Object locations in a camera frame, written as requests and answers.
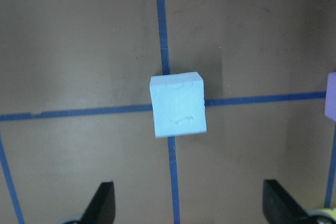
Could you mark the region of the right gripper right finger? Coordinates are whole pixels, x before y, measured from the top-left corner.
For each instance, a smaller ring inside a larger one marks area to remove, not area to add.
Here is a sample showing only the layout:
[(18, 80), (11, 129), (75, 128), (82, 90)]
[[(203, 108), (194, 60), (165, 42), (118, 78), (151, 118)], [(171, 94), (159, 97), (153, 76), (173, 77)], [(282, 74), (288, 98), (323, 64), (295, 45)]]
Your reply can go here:
[(265, 179), (262, 188), (263, 214), (268, 223), (312, 223), (309, 215), (275, 179)]

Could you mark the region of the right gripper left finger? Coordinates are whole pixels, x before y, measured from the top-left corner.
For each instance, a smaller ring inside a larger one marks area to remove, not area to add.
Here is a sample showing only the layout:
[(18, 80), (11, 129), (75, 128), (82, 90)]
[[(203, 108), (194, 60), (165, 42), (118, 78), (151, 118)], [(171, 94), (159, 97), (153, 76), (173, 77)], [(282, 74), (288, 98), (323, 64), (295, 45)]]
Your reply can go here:
[(114, 223), (115, 203), (114, 183), (101, 183), (79, 223)]

